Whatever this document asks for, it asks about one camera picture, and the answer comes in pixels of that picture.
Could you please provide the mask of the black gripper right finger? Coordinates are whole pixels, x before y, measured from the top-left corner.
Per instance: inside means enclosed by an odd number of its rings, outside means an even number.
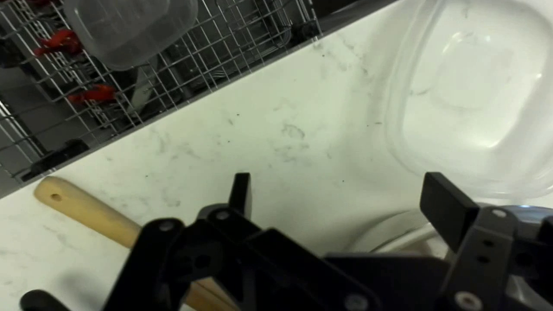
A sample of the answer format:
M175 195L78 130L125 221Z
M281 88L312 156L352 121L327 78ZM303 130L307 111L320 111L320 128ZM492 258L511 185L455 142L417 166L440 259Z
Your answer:
M481 206L443 173L428 173L421 211L453 252L440 294L447 311L552 311L553 214Z

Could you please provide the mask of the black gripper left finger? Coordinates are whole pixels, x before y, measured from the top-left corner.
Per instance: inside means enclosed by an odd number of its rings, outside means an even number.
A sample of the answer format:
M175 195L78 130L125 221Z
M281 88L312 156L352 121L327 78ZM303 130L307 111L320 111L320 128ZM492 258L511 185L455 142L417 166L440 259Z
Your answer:
M241 173L227 204L213 204L193 225L160 218L142 226L104 311L179 311L206 278L241 311L379 311L376 292L244 211L251 176Z

